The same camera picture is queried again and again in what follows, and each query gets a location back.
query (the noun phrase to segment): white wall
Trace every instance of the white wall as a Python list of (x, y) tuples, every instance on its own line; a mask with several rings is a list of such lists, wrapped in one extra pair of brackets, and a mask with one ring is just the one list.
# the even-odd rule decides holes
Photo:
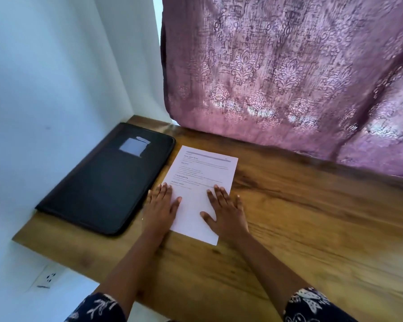
[(11, 243), (34, 206), (133, 109), (93, 0), (0, 0), (0, 321), (63, 321), (96, 283)]
[(95, 0), (134, 112), (172, 122), (164, 106), (161, 0)]

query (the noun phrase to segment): wall socket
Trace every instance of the wall socket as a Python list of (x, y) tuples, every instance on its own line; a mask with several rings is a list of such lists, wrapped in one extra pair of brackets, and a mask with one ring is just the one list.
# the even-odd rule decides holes
[(59, 265), (56, 262), (51, 262), (40, 273), (36, 278), (31, 288), (43, 288), (49, 289), (57, 281), (59, 276), (61, 276), (66, 267)]

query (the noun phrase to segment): forearm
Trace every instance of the forearm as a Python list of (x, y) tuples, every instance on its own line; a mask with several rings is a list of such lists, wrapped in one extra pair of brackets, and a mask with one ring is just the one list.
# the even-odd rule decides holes
[(310, 287), (305, 280), (277, 259), (252, 235), (248, 234), (240, 238), (235, 246), (251, 267), (280, 316), (295, 292), (301, 288)]
[(112, 296), (129, 317), (141, 276), (161, 244), (162, 237), (143, 232), (118, 265), (94, 292)]

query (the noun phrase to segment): curtain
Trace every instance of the curtain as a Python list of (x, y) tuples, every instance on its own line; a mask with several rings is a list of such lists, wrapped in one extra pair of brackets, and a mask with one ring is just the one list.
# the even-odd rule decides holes
[(403, 0), (163, 0), (180, 125), (403, 176)]

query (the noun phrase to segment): sticker on folder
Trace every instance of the sticker on folder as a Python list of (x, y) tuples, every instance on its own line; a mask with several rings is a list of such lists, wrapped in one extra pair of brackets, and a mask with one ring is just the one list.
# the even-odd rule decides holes
[(150, 141), (137, 136), (136, 139), (133, 138), (127, 139), (127, 141), (125, 141), (122, 144), (122, 146), (119, 147), (119, 150), (140, 157), (142, 152), (145, 150), (146, 146), (149, 145), (150, 143), (151, 143)]

